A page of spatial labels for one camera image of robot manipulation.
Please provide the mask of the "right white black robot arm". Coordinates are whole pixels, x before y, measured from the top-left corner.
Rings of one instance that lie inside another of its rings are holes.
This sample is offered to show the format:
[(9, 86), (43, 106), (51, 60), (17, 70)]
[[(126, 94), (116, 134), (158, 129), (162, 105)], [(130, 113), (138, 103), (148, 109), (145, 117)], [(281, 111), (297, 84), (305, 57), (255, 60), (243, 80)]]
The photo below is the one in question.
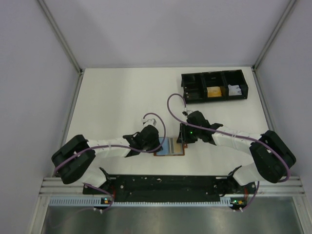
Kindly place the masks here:
[(251, 164), (238, 166), (228, 174), (228, 180), (234, 185), (245, 186), (257, 181), (279, 183), (290, 176), (289, 169), (296, 163), (296, 157), (276, 132), (250, 134), (219, 123), (210, 124), (200, 111), (184, 111), (183, 114), (186, 122), (180, 124), (182, 143), (191, 144), (201, 139), (252, 157)]

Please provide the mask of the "brown leather card holder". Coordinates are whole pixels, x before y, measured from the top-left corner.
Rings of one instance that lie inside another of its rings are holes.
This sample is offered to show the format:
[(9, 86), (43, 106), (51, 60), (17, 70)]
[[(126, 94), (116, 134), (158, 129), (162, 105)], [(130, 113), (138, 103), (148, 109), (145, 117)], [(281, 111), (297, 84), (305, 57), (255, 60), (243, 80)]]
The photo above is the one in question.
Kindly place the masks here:
[(184, 156), (187, 144), (178, 143), (176, 137), (166, 137), (162, 144), (162, 149), (154, 156)]

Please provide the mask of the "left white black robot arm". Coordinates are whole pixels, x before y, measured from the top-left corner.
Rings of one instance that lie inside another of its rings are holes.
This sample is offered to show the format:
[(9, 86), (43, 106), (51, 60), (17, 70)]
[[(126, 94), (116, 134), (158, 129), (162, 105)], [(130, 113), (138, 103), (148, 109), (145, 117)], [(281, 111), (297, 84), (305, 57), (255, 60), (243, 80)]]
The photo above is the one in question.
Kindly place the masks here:
[(110, 180), (104, 170), (106, 158), (131, 157), (160, 149), (159, 131), (148, 124), (140, 132), (111, 140), (87, 140), (76, 135), (52, 155), (52, 163), (63, 184), (80, 182), (99, 188)]

